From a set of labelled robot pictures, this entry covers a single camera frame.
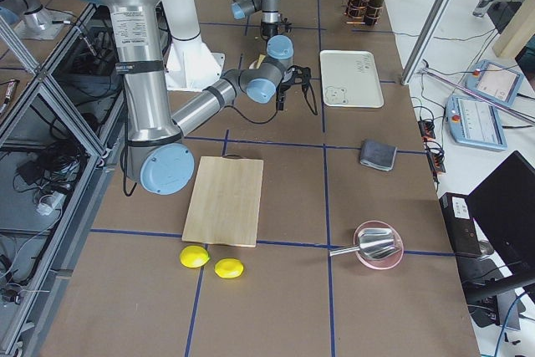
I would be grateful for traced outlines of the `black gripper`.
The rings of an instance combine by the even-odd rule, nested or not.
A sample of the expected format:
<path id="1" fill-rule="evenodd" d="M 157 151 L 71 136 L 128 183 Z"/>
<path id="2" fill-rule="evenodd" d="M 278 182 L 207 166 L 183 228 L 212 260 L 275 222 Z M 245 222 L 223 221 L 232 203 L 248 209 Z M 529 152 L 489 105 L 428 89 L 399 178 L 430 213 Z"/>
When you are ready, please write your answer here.
<path id="1" fill-rule="evenodd" d="M 261 21 L 261 25 L 260 25 L 261 38 L 267 42 L 270 38 L 278 35 L 279 27 L 280 27 L 279 21 L 272 22 L 272 23 Z"/>
<path id="2" fill-rule="evenodd" d="M 285 101 L 286 101 L 286 91 L 293 85 L 293 71 L 287 70 L 282 78 L 281 83 L 277 87 L 277 99 L 276 99 L 276 107 L 277 110 L 284 109 Z"/>

